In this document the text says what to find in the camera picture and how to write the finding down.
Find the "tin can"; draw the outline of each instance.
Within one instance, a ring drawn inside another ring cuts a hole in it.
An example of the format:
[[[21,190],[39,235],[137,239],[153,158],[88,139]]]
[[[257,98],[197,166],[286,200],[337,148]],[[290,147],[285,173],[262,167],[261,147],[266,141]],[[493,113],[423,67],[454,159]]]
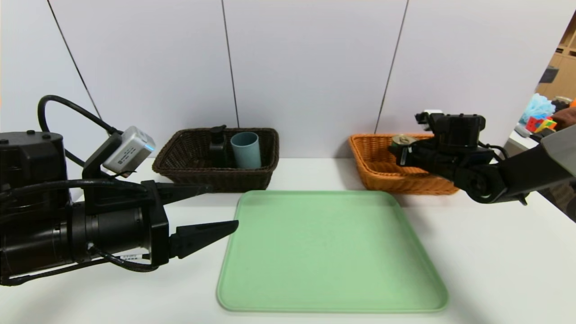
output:
[[[415,141],[417,141],[417,139],[412,136],[398,134],[392,137],[392,146],[410,145]]]

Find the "black bottle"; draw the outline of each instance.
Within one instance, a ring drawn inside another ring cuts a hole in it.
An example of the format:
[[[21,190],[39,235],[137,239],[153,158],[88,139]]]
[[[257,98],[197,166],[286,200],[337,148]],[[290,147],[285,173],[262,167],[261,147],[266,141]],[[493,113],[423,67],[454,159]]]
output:
[[[226,125],[210,129],[210,135],[212,136],[210,141],[210,160],[213,168],[226,168],[228,166],[224,129],[226,129]]]

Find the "wicker basket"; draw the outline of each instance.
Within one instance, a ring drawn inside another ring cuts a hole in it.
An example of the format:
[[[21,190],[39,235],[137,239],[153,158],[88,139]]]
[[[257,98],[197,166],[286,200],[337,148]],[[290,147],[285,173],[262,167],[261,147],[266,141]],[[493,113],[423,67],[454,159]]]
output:
[[[258,134],[262,167],[237,169],[230,139],[236,133]],[[225,129],[229,168],[213,168],[209,158],[210,129],[178,131],[162,148],[152,169],[175,183],[210,184],[215,193],[244,193],[268,187],[272,172],[278,165],[278,133],[270,128]]]
[[[409,134],[418,140],[430,135]],[[395,156],[388,151],[392,144],[390,134],[359,134],[349,139],[356,158],[358,173],[368,190],[419,195],[449,195],[458,191],[446,179],[434,176],[420,168],[399,167]]]

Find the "table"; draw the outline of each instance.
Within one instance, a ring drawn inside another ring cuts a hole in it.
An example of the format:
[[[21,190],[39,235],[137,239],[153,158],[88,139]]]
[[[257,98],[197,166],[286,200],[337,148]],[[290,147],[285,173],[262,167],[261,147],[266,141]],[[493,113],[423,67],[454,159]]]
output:
[[[520,134],[516,133],[515,130],[513,130],[512,133],[510,134],[508,142],[512,143],[522,151],[529,150],[531,148],[538,146],[538,142],[529,137],[520,136]]]
[[[147,159],[129,179],[167,179]],[[363,190],[353,160],[281,159],[270,190]],[[166,206],[176,226],[231,220],[240,194]],[[228,238],[151,273],[110,264],[0,288],[0,323],[575,323],[576,224],[537,193],[482,205],[451,196],[397,195],[450,300],[432,314],[235,313],[216,284]]]

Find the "blue cup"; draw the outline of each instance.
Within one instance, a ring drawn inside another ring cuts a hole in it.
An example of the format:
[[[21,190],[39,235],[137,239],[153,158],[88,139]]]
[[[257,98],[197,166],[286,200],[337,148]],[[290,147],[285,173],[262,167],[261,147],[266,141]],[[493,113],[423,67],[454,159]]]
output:
[[[251,131],[238,133],[230,139],[230,143],[236,158],[236,167],[239,169],[258,169],[262,167],[260,144],[256,133]]]

